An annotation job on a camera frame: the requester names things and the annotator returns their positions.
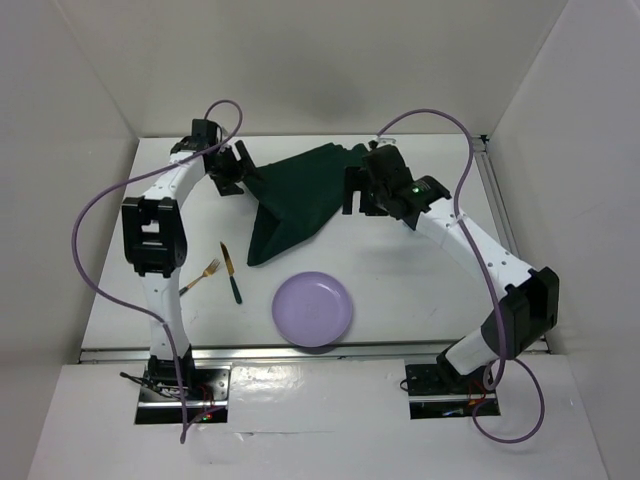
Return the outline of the dark green cloth napkin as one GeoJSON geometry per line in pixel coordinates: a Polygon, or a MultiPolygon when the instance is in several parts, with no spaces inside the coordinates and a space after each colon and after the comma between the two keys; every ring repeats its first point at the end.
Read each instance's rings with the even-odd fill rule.
{"type": "Polygon", "coordinates": [[[342,207],[344,174],[367,148],[327,143],[259,167],[244,184],[258,201],[247,265],[260,266],[310,239],[342,207]]]}

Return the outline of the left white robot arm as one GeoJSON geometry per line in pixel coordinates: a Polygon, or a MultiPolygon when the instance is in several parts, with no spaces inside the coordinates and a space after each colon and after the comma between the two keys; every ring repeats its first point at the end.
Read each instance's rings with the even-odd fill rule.
{"type": "Polygon", "coordinates": [[[180,303],[180,271],[188,252],[181,209],[206,177],[225,197],[243,194],[240,183],[257,173],[243,142],[222,146],[222,140],[217,123],[193,120],[191,133],[170,151],[173,168],[121,205],[125,258],[142,280],[152,313],[147,381],[176,399],[193,394],[199,381],[180,303]]]}

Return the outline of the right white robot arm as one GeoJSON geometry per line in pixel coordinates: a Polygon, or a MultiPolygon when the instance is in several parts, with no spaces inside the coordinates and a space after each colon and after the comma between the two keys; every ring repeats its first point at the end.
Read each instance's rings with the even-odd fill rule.
{"type": "Polygon", "coordinates": [[[390,216],[435,242],[471,276],[491,286],[497,306],[483,324],[436,359],[436,379],[448,392],[460,391],[471,375],[493,361],[514,360],[557,324],[559,278],[535,269],[487,234],[431,176],[412,176],[400,151],[384,145],[368,151],[360,167],[344,177],[343,212],[390,216]]]}

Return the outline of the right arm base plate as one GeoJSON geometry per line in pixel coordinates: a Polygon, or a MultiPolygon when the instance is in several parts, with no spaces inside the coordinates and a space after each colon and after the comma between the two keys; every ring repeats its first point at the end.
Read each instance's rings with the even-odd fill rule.
{"type": "Polygon", "coordinates": [[[471,417],[501,414],[497,395],[488,392],[483,381],[483,368],[454,384],[445,383],[435,364],[407,364],[405,378],[399,387],[408,395],[411,420],[471,417]]]}

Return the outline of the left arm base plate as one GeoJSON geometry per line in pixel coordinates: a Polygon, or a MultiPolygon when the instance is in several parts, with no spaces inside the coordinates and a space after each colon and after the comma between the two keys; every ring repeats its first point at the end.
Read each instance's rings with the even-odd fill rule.
{"type": "MultiPolygon", "coordinates": [[[[187,420],[192,422],[199,417],[198,423],[226,423],[228,418],[228,398],[231,380],[231,368],[219,367],[199,372],[198,382],[186,387],[187,420]]],[[[154,384],[145,376],[119,373],[139,387],[136,425],[181,424],[182,411],[177,385],[154,384]]]]}

